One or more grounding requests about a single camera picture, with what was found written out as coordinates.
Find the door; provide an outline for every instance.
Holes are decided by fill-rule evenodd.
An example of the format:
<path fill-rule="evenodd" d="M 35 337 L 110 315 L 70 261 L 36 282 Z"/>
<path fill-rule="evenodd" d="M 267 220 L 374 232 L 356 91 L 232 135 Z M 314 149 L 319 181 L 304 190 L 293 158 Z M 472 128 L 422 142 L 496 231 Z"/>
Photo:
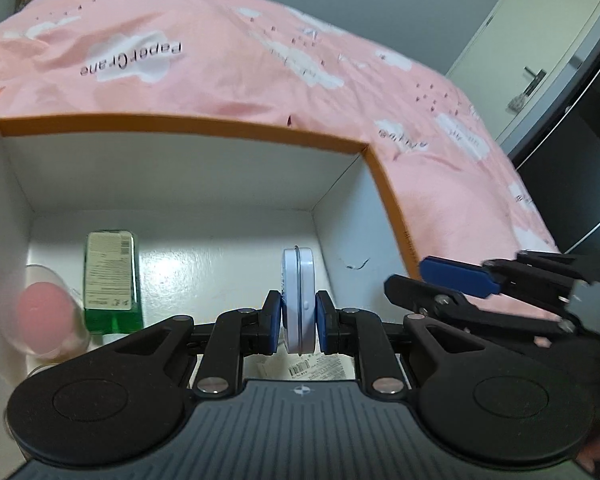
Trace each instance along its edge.
<path fill-rule="evenodd" d="M 500 0 L 447 76 L 502 142 L 507 127 L 550 85 L 599 13 L 600 0 Z M 532 74 L 542 77 L 540 71 L 546 75 L 530 88 Z M 510 108 L 516 97 L 517 106 Z"/>

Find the blue gripper pad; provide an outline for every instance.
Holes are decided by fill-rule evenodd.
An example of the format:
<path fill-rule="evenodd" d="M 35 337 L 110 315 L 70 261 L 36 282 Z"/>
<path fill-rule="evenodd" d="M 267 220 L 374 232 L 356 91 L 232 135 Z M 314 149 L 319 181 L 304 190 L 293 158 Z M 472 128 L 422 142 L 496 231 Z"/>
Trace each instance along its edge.
<path fill-rule="evenodd" d="M 500 293 L 500 285 L 480 266 L 427 256 L 420 262 L 420 275 L 431 285 L 444 286 L 475 298 Z"/>
<path fill-rule="evenodd" d="M 275 354 L 278 350 L 280 338 L 280 317 L 282 316 L 282 296 L 279 296 L 278 305 L 271 314 L 271 332 L 269 336 L 269 352 Z"/>
<path fill-rule="evenodd" d="M 324 319 L 324 305 L 322 300 L 315 295 L 315 323 L 318 327 L 318 342 L 320 343 L 320 351 L 327 351 L 327 327 Z"/>

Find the pink sponge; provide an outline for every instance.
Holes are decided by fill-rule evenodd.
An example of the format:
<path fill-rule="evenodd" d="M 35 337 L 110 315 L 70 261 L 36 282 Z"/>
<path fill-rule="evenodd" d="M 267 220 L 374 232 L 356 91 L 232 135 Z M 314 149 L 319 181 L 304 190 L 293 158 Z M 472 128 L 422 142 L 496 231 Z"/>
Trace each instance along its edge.
<path fill-rule="evenodd" d="M 59 349 L 73 335 L 75 312 L 74 300 L 60 286 L 49 282 L 29 285 L 16 306 L 21 341 L 38 355 Z"/>

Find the bottle label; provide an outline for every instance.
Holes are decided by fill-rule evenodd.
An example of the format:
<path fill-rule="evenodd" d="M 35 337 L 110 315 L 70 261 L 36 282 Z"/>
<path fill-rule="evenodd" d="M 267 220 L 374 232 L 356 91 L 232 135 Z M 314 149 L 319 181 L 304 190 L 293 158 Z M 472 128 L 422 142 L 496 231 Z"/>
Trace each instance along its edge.
<path fill-rule="evenodd" d="M 91 233 L 87 241 L 84 280 L 84 307 L 104 310 L 131 310 L 132 235 Z"/>

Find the pink blanket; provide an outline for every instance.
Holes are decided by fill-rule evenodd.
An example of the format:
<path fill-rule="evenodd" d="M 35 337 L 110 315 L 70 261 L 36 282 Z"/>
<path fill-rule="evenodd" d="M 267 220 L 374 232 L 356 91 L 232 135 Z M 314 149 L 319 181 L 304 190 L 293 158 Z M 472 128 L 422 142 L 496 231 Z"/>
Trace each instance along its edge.
<path fill-rule="evenodd" d="M 0 118 L 147 111 L 368 144 L 420 257 L 476 263 L 555 250 L 458 88 L 299 10 L 266 0 L 34 0 L 0 24 Z M 490 308 L 534 314 L 510 301 Z"/>

